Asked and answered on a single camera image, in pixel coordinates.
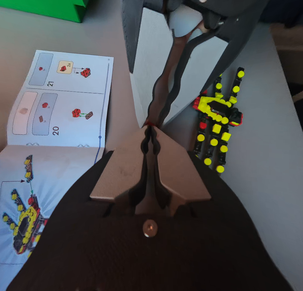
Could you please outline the lego instruction booklet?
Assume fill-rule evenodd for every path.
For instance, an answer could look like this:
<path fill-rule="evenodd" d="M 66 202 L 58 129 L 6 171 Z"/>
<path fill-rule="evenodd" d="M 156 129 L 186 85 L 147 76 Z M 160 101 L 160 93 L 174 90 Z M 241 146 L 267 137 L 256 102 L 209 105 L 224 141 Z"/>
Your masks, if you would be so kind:
<path fill-rule="evenodd" d="M 58 202 L 102 157 L 113 64 L 36 50 L 1 152 L 1 267 L 26 262 Z"/>

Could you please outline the dark cloth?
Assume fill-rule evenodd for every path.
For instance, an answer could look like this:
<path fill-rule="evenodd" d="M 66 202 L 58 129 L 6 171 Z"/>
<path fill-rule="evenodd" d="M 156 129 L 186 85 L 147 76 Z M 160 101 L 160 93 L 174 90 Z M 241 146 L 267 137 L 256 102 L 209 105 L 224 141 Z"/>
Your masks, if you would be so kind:
<path fill-rule="evenodd" d="M 270 0 L 259 21 L 283 24 L 286 28 L 303 25 L 303 0 Z"/>

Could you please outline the black yellow lego spider model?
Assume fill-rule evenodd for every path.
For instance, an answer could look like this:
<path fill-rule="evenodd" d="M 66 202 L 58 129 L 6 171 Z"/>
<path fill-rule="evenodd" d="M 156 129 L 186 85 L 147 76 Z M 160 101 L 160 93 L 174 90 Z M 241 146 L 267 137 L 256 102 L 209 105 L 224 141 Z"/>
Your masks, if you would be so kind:
<path fill-rule="evenodd" d="M 230 94 L 224 99 L 220 74 L 213 82 L 212 95 L 208 96 L 205 90 L 192 105 L 198 113 L 193 153 L 218 175 L 225 171 L 228 142 L 231 138 L 229 127 L 240 126 L 243 121 L 243 113 L 235 105 L 244 76 L 244 68 L 238 67 Z"/>

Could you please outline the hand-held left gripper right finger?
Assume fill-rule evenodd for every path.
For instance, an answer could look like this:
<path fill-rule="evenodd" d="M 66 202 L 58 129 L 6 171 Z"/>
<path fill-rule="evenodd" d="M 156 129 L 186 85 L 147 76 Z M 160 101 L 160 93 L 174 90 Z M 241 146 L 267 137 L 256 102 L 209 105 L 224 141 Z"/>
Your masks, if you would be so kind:
<path fill-rule="evenodd" d="M 211 195 L 188 152 L 157 127 L 151 129 L 154 189 L 160 208 L 174 216 L 180 206 L 210 201 Z"/>

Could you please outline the brown box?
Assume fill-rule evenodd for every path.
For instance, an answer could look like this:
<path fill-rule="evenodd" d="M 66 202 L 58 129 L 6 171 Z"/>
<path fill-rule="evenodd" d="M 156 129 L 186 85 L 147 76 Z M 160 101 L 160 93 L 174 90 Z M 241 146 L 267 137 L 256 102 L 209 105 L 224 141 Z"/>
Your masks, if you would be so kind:
<path fill-rule="evenodd" d="M 283 24 L 270 25 L 278 57 L 286 80 L 303 84 L 303 26 L 286 28 Z"/>

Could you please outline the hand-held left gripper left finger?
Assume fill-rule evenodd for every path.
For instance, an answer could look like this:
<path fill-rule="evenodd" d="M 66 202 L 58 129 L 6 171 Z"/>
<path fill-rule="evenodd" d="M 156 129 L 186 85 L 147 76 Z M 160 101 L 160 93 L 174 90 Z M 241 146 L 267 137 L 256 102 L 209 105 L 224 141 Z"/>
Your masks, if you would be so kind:
<path fill-rule="evenodd" d="M 95 201 L 139 203 L 145 196 L 140 187 L 146 176 L 149 127 L 144 126 L 126 137 L 113 152 L 90 198 Z"/>

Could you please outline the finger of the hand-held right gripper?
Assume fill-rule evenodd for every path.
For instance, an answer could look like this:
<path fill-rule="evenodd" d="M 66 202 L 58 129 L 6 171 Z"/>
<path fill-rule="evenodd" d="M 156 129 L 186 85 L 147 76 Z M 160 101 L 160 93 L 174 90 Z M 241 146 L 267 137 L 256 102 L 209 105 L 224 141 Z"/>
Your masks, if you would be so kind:
<path fill-rule="evenodd" d="M 134 70 L 130 72 L 134 108 L 139 126 L 143 126 L 152 91 L 162 74 L 173 44 L 172 32 L 162 13 L 143 8 Z"/>
<path fill-rule="evenodd" d="M 160 125 L 178 115 L 230 66 L 256 24 L 257 21 L 225 21 L 185 45 L 171 81 L 172 88 L 160 112 Z"/>

